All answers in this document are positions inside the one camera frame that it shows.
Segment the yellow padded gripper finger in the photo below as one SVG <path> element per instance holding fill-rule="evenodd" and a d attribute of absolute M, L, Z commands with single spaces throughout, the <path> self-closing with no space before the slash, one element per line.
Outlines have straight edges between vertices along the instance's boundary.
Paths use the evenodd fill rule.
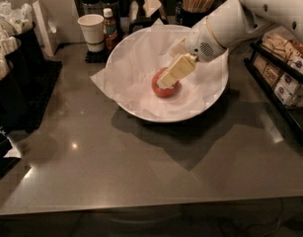
<path fill-rule="evenodd" d="M 157 85 L 162 89 L 172 88 L 178 81 L 194 72 L 196 60 L 197 57 L 194 55 L 181 54 L 160 74 Z"/>

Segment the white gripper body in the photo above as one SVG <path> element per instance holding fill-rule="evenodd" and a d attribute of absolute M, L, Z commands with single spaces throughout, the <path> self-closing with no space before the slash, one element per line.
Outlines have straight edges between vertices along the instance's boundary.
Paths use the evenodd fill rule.
<path fill-rule="evenodd" d="M 204 62 L 210 62 L 226 51 L 215 37 L 207 18 L 203 18 L 190 29 L 185 39 L 185 49 Z"/>

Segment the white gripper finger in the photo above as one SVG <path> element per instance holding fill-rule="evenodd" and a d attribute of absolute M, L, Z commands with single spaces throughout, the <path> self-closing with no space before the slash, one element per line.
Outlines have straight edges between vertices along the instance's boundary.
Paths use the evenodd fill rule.
<path fill-rule="evenodd" d="M 170 49 L 169 54 L 171 56 L 176 56 L 180 54 L 184 54 L 187 52 L 185 48 L 185 38 L 180 39 L 177 43 L 175 43 Z"/>

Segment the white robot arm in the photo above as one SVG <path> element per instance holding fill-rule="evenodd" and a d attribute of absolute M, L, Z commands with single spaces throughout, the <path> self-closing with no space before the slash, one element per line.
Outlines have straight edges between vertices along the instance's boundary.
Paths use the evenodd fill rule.
<path fill-rule="evenodd" d="M 243 40 L 283 26 L 303 44 L 303 0 L 226 0 L 197 22 L 172 47 L 173 63 L 157 85 L 166 89 L 194 71 L 198 61 L 209 62 Z"/>

